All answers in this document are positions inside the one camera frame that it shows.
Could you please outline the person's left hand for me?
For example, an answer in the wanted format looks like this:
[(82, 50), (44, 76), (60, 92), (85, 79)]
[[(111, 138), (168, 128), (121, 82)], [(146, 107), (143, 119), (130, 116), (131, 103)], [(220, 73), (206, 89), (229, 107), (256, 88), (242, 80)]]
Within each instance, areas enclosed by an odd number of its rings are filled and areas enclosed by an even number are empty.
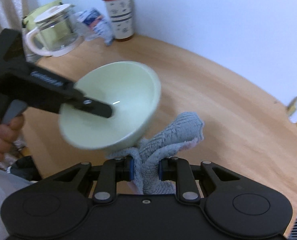
[(13, 142), (19, 137), (24, 126), (23, 115), (13, 118), (9, 124), (0, 124), (0, 162), (4, 160), (4, 155), (8, 153)]

